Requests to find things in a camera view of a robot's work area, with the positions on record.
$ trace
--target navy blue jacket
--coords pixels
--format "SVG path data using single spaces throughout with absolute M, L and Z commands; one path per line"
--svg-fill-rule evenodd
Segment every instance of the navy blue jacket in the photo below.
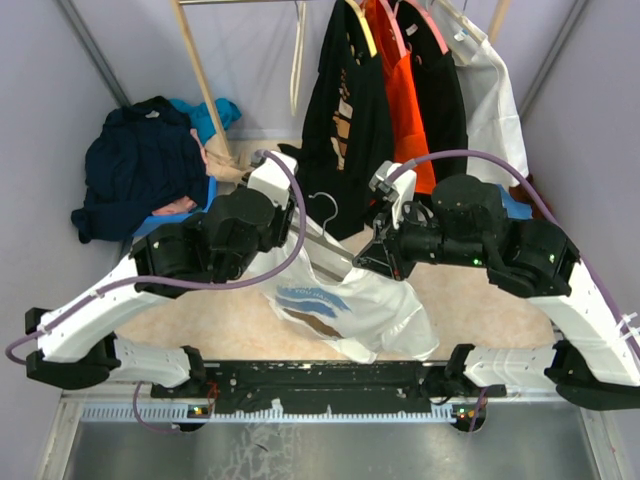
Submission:
M 85 158 L 84 207 L 71 213 L 82 243 L 124 240 L 153 210 L 185 195 L 206 206 L 208 178 L 190 126 L 162 97 L 107 116 Z

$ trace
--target gray wall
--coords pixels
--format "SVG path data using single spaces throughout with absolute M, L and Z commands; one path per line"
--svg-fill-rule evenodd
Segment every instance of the gray wall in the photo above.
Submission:
M 524 124 L 557 216 L 626 312 L 640 311 L 637 0 L 592 1 Z M 640 478 L 640 413 L 618 413 Z
M 466 13 L 486 31 L 496 2 L 469 0 Z M 157 94 L 192 103 L 202 101 L 167 0 L 75 3 L 132 101 Z M 244 113 L 234 126 L 241 136 L 300 135 L 333 3 L 307 2 L 307 36 L 295 118 L 289 111 L 296 22 L 293 2 L 186 8 L 215 95 L 232 99 Z M 464 1 L 454 3 L 462 8 Z M 573 0 L 512 2 L 496 49 L 510 69 L 517 101 L 526 95 L 572 4 Z
M 115 261 L 115 245 L 81 245 L 69 221 L 84 196 L 84 152 L 115 104 L 52 1 L 1 3 L 0 65 L 4 348 L 24 334 L 28 308 L 66 303 Z M 0 478 L 30 479 L 59 393 L 4 356 L 0 379 Z

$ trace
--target yellow hanger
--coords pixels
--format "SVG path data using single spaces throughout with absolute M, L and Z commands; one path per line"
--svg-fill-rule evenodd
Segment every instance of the yellow hanger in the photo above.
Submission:
M 362 33 L 364 33 L 364 38 L 367 40 L 367 46 L 369 47 L 369 53 L 371 57 L 375 57 L 378 53 L 376 50 L 376 42 L 373 40 L 373 35 L 371 34 L 371 29 L 369 28 L 369 24 L 367 23 L 367 19 L 364 18 L 364 13 L 362 9 L 358 6 L 355 0 L 344 0 L 347 5 L 351 7 L 353 12 L 358 17 L 358 21 L 360 22 L 360 26 L 362 27 Z

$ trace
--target pink hanger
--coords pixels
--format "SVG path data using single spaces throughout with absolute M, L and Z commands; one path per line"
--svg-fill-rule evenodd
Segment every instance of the pink hanger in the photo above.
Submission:
M 416 2 L 416 0 L 397 0 L 396 6 L 394 8 L 394 16 L 398 13 L 398 5 L 400 5 L 400 2 L 407 2 L 420 13 L 420 16 L 424 19 L 425 23 L 431 30 L 431 33 L 433 33 L 436 42 L 438 42 L 438 46 L 440 47 L 442 53 L 447 53 L 449 51 L 447 42 L 444 41 L 444 37 L 440 33 L 436 22 L 433 20 L 433 18 L 431 18 L 431 15 L 429 15 L 429 12 L 427 12 L 422 5 Z
M 387 17 L 389 17 L 389 24 L 391 25 L 391 30 L 393 32 L 393 36 L 395 37 L 396 43 L 398 44 L 398 53 L 400 54 L 400 58 L 403 58 L 407 54 L 407 48 L 404 46 L 404 40 L 402 39 L 402 32 L 400 32 L 400 27 L 398 26 L 398 22 L 396 20 L 396 16 L 393 14 L 393 10 L 391 9 L 391 5 L 387 0 L 368 0 L 378 2 L 382 8 L 384 9 Z

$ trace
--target metal floor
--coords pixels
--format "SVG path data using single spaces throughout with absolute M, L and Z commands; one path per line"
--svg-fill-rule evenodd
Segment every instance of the metal floor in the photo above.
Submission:
M 489 404 L 472 435 L 446 424 L 212 424 L 183 436 L 78 426 L 65 480 L 600 478 L 580 410 Z

